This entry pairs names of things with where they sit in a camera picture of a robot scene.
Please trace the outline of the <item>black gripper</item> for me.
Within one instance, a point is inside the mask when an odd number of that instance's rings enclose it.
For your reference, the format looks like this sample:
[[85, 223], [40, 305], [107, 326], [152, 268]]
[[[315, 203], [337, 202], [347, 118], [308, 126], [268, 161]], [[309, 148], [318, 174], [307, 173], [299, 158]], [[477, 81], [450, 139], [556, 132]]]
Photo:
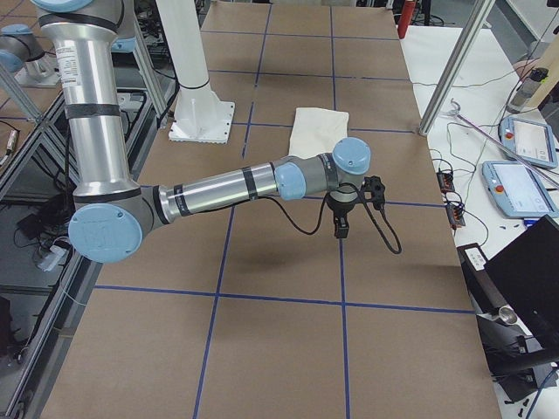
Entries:
[[328, 194], [327, 205], [333, 213], [336, 238], [347, 238], [349, 234], [348, 213], [358, 203], [355, 192], [335, 191]]

